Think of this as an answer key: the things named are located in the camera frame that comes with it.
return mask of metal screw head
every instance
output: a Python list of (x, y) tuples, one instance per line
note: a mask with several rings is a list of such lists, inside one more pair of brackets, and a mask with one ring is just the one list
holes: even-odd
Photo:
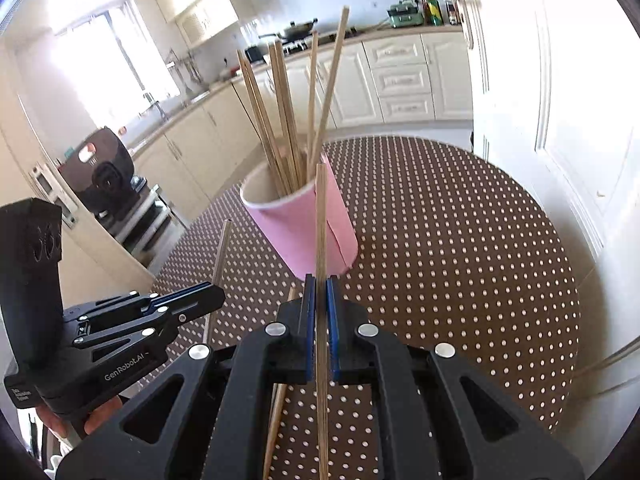
[(264, 331), (271, 336), (279, 336), (287, 331), (287, 327), (276, 321), (275, 323), (269, 323), (264, 328)]
[(436, 354), (449, 359), (456, 354), (456, 348), (450, 343), (438, 343), (436, 345)]
[(189, 348), (189, 357), (191, 359), (204, 359), (209, 355), (211, 350), (207, 345), (193, 345)]
[(380, 330), (378, 329), (377, 326), (375, 326), (374, 324), (371, 323), (365, 323), (362, 324), (358, 327), (358, 334), (364, 336), (364, 337), (374, 337), (378, 335), (378, 332), (380, 332)]

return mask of green appliance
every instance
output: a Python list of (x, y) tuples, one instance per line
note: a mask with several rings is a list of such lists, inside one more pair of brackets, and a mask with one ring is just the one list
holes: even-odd
[(402, 0), (389, 7), (386, 12), (391, 18), (391, 26), (415, 27), (424, 24), (424, 17), (413, 0)]

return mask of human hand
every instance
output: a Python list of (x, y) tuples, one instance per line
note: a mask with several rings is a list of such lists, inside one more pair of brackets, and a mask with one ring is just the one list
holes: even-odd
[[(110, 418), (113, 413), (117, 412), (122, 407), (122, 401), (120, 397), (115, 396), (113, 399), (107, 400), (101, 406), (98, 406), (91, 412), (89, 418), (84, 424), (84, 432), (91, 434), (98, 427)], [(36, 414), (42, 423), (51, 431), (57, 433), (61, 438), (66, 438), (66, 426), (64, 421), (53, 413), (49, 406), (41, 404), (36, 407)]]

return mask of polka dot tablecloth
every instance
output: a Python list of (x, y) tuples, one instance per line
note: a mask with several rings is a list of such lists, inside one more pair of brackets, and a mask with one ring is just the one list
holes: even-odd
[[(340, 279), (344, 297), (407, 344), (452, 343), (553, 430), (576, 361), (578, 295), (558, 234), (536, 202), (501, 170), (446, 144), (365, 137), (325, 149), (360, 243)], [(225, 218), (234, 230), (217, 347), (271, 322), (289, 287), (301, 285), (244, 210), (236, 185), (189, 227), (156, 292), (209, 279)], [(202, 330), (202, 322), (181, 327), (171, 359)], [(330, 387), (332, 478), (376, 478), (370, 401), (367, 386)], [(289, 387), (280, 426), (271, 478), (317, 478), (312, 384)]]

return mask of bamboo stick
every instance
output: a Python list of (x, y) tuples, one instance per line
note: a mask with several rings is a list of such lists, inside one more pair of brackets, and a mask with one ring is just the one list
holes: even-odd
[[(234, 223), (231, 220), (225, 220), (222, 224), (222, 232), (220, 233), (220, 241), (218, 242), (218, 250), (216, 251), (216, 264), (213, 267), (211, 275), (211, 283), (222, 286), (222, 272), (225, 270), (226, 249), (229, 247), (229, 237), (231, 236), (231, 228)], [(213, 341), (213, 320), (212, 312), (205, 316), (204, 330), (202, 331), (202, 342), (211, 344)]]
[[(289, 289), (289, 297), (287, 301), (293, 301), (298, 296), (296, 286)], [(269, 420), (269, 433), (267, 436), (267, 449), (264, 453), (264, 466), (262, 468), (262, 480), (269, 477), (269, 469), (271, 469), (271, 460), (273, 459), (273, 451), (276, 447), (276, 439), (278, 437), (278, 427), (280, 426), (280, 418), (282, 416), (282, 406), (287, 393), (286, 384), (274, 384), (273, 405), (271, 406), (271, 415)]]
[(316, 167), (316, 405), (319, 479), (329, 479), (329, 369), (326, 319), (326, 167)]
[(284, 61), (284, 53), (280, 41), (276, 42), (278, 55), (278, 66), (280, 69), (280, 83), (282, 84), (282, 96), (284, 101), (285, 115), (287, 118), (287, 133), (289, 135), (289, 145), (293, 154), (293, 162), (296, 167), (296, 176), (298, 185), (304, 186), (306, 180), (306, 168), (303, 167), (302, 153), (298, 145), (298, 127), (296, 126), (296, 117), (293, 113), (293, 103), (291, 102), (291, 90), (289, 89), (289, 76), (287, 75), (287, 67)]
[(264, 139), (262, 142), (262, 146), (267, 156), (267, 161), (269, 167), (271, 168), (271, 172), (274, 174), (274, 182), (276, 184), (276, 188), (278, 189), (278, 193), (280, 194), (280, 196), (286, 196), (291, 193), (291, 186), (287, 177), (287, 173), (284, 169), (284, 163), (280, 156), (280, 150), (273, 135), (273, 129), (267, 115), (267, 110), (264, 107), (264, 101), (262, 100), (262, 95), (260, 94), (258, 83), (255, 80), (254, 69), (251, 67), (251, 64), (244, 58), (244, 54), (242, 54), (239, 50), (238, 61), (240, 62), (240, 67), (242, 68), (244, 84), (246, 85), (247, 91), (249, 93), (249, 100), (251, 101), (251, 106), (254, 110), (258, 129), (261, 129), (262, 131), (262, 138)]
[(311, 180), (314, 176), (315, 166), (320, 158), (320, 149), (322, 148), (322, 142), (324, 133), (326, 130), (326, 123), (329, 119), (329, 110), (331, 107), (331, 101), (334, 98), (335, 78), (338, 73), (338, 64), (340, 63), (340, 54), (342, 52), (342, 44), (344, 43), (344, 32), (347, 28), (347, 21), (349, 19), (349, 7), (342, 8), (342, 15), (340, 16), (340, 25), (338, 26), (338, 32), (335, 37), (334, 57), (331, 62), (331, 69), (329, 70), (329, 77), (326, 83), (326, 89), (324, 90), (324, 102), (322, 103), (322, 114), (320, 116), (320, 124), (318, 125), (318, 133), (314, 139), (314, 147), (311, 152), (310, 167), (311, 172), (308, 176), (308, 180)]
[(313, 31), (311, 36), (311, 60), (309, 63), (309, 104), (306, 126), (306, 182), (311, 180), (312, 167), (316, 163), (311, 159), (316, 135), (316, 74), (318, 72), (318, 32)]
[(271, 73), (273, 73), (273, 84), (276, 89), (276, 101), (278, 103), (278, 114), (280, 116), (280, 126), (282, 127), (282, 138), (285, 141), (285, 158), (287, 161), (287, 168), (289, 169), (289, 179), (291, 183), (291, 191), (296, 191), (300, 188), (300, 182), (298, 181), (298, 172), (296, 171), (296, 162), (293, 155), (293, 148), (290, 143), (289, 136), (289, 121), (287, 120), (287, 111), (284, 104), (284, 85), (282, 83), (282, 68), (280, 67), (280, 59), (278, 51), (282, 50), (282, 44), (277, 41), (276, 43), (269, 44), (269, 56), (271, 59)]

